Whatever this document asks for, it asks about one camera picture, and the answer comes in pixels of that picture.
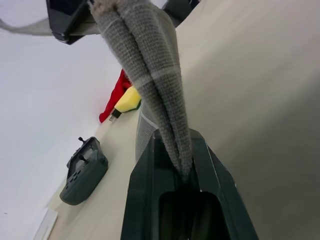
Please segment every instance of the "white wall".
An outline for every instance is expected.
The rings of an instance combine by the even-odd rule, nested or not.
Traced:
[[[155,0],[162,6],[165,0]],[[44,0],[0,0],[0,18],[24,26]],[[23,239],[99,126],[121,66],[99,35],[69,46],[0,30],[0,239]]]

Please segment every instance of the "gray cloth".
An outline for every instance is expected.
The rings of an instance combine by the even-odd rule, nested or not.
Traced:
[[[133,82],[183,181],[192,166],[176,30],[169,16],[148,0],[96,0],[91,13],[101,35]],[[137,156],[155,129],[140,118]]]

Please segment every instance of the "table surface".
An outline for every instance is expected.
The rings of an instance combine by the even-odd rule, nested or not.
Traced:
[[[189,126],[232,174],[261,240],[320,239],[317,16],[317,0],[202,0],[176,30]],[[77,206],[57,191],[50,240],[120,239],[138,114],[101,125],[109,169]]]

